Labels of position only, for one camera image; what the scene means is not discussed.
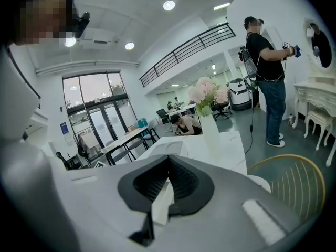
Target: balcony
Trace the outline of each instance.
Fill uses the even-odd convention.
[[[191,38],[187,42],[175,48],[172,52],[158,61],[145,74],[143,74],[140,78],[142,86],[146,87],[160,75],[167,72],[169,69],[191,55],[194,55],[213,44],[235,36],[236,35],[230,28],[229,23],[223,23]]]

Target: jeans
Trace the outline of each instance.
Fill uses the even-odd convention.
[[[279,143],[279,130],[286,110],[286,90],[284,80],[278,82],[258,81],[258,86],[266,99],[266,139],[270,144]]]

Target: white sneaker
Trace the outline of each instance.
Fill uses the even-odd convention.
[[[283,148],[285,146],[284,140],[280,140],[279,144],[277,144],[277,145],[272,145],[272,144],[268,143],[268,141],[267,141],[267,144],[271,145],[271,146],[275,146],[276,148]]]

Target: water bottle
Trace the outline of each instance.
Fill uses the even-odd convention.
[[[291,115],[289,115],[289,117],[288,117],[288,125],[289,125],[289,126],[292,126],[292,124],[293,124],[293,115],[291,114]]]

